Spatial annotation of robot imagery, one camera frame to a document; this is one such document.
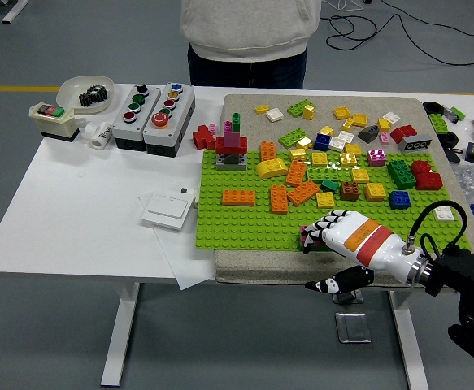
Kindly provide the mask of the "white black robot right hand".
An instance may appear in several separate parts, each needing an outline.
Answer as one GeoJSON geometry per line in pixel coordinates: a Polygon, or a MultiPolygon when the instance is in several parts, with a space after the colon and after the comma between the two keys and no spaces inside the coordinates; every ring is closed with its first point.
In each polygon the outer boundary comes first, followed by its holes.
{"type": "Polygon", "coordinates": [[[305,227],[303,252],[321,242],[332,251],[356,263],[320,281],[309,281],[305,287],[321,293],[348,293],[371,284],[375,271],[386,271],[397,281],[416,283],[415,265],[421,249],[404,249],[403,239],[377,221],[357,212],[333,210],[305,227]]]}

